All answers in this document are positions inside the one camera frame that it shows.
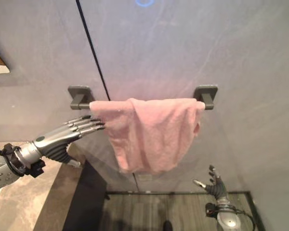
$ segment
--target gray wall mount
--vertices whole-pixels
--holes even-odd
[[[89,109],[89,103],[95,100],[89,87],[69,86],[67,90],[73,99],[70,104],[72,110]]]
[[[203,85],[196,87],[194,98],[205,103],[205,110],[212,110],[214,108],[214,98],[218,88],[213,85]]]

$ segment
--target robot finger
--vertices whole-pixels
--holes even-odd
[[[201,187],[201,188],[204,188],[204,189],[206,188],[206,184],[198,181],[197,179],[193,179],[193,183],[194,183],[195,185]]]

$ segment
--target floor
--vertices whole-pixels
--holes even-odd
[[[238,209],[251,214],[243,193],[229,197]],[[215,219],[205,215],[208,202],[214,203],[214,198],[205,194],[110,195],[110,200],[104,202],[99,231],[161,231],[167,219],[173,231],[214,231]],[[251,221],[239,216],[242,231],[251,231]]]

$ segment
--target silver robotic arm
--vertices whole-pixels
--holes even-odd
[[[210,165],[209,170],[209,175],[212,177],[210,179],[212,185],[206,185],[196,179],[193,180],[194,184],[204,188],[216,199],[216,205],[212,203],[206,204],[207,217],[217,219],[217,230],[219,231],[241,231],[241,221],[238,214],[244,214],[251,219],[253,230],[255,230],[252,216],[236,209],[236,207],[230,203],[226,187],[215,167]]]
[[[80,162],[69,156],[67,146],[83,136],[105,128],[105,124],[90,115],[65,122],[62,126],[19,147],[6,144],[0,150],[0,188],[24,175],[37,177],[44,171],[42,156],[74,167]]]

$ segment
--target black vertical line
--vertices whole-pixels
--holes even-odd
[[[100,65],[98,63],[98,60],[97,60],[97,56],[96,56],[96,53],[95,53],[95,50],[94,50],[94,47],[93,47],[91,36],[89,34],[87,23],[86,23],[85,17],[83,16],[83,12],[82,12],[80,1],[76,0],[76,4],[77,4],[78,11],[79,11],[79,14],[80,14],[80,17],[81,17],[81,20],[82,20],[83,27],[85,28],[85,31],[86,31],[88,42],[90,44],[91,51],[92,51],[92,54],[93,54],[93,57],[94,57],[94,60],[95,60],[95,63],[96,63],[97,69],[98,69],[98,73],[100,74],[100,77],[101,77],[101,80],[102,80],[102,83],[103,83],[107,98],[108,98],[109,101],[111,101],[111,99],[109,97],[109,93],[108,93],[107,87],[106,87],[106,84],[105,84],[105,80],[104,80],[104,77],[103,77],[102,70],[101,70]]]
[[[140,192],[139,186],[138,186],[138,182],[137,182],[137,179],[136,179],[136,176],[135,176],[135,173],[133,173],[133,177],[134,177],[134,180],[135,180],[135,183],[136,183],[137,191]]]

